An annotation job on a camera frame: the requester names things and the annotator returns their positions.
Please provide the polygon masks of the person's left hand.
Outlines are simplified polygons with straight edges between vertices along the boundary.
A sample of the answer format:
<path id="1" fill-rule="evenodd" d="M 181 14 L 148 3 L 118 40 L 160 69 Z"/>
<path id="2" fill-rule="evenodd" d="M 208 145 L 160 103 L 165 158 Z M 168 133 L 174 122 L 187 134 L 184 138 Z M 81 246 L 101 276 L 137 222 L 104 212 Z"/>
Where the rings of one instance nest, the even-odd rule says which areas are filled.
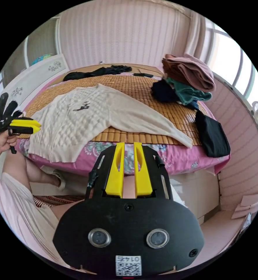
<path id="1" fill-rule="evenodd" d="M 0 154 L 14 147 L 17 142 L 17 136 L 11 134 L 11 130 L 0 133 Z"/>

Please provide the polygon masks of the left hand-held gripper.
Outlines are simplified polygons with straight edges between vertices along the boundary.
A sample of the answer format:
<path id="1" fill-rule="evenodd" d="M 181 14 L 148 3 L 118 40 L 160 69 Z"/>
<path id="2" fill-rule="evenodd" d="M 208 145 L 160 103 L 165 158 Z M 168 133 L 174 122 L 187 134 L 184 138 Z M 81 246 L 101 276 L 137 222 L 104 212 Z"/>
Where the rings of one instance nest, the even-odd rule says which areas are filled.
<path id="1" fill-rule="evenodd" d="M 0 100 L 0 133 L 11 130 L 12 135 L 19 136 L 21 134 L 31 135 L 41 130 L 41 124 L 31 118 L 21 117 L 23 114 L 18 107 L 16 101 L 11 101 L 5 108 L 7 101 Z"/>

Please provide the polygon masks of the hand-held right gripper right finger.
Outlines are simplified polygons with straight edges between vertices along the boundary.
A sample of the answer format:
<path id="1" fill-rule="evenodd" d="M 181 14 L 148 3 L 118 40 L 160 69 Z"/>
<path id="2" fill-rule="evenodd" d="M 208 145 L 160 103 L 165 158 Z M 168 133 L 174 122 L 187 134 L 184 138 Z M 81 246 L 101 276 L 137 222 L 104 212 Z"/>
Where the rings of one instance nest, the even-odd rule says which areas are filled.
<path id="1" fill-rule="evenodd" d="M 152 194 L 152 185 L 147 168 L 142 143 L 134 142 L 135 196 L 148 197 Z"/>

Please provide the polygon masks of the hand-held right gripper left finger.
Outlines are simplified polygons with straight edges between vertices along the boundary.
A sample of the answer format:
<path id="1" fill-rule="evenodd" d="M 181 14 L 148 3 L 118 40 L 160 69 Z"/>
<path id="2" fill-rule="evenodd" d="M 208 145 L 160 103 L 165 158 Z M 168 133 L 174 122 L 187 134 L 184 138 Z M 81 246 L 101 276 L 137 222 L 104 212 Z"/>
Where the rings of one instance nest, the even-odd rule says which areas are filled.
<path id="1" fill-rule="evenodd" d="M 124 153 L 125 143 L 117 143 L 115 146 L 113 161 L 111 164 L 108 181 L 105 188 L 105 192 L 108 196 L 123 196 Z"/>

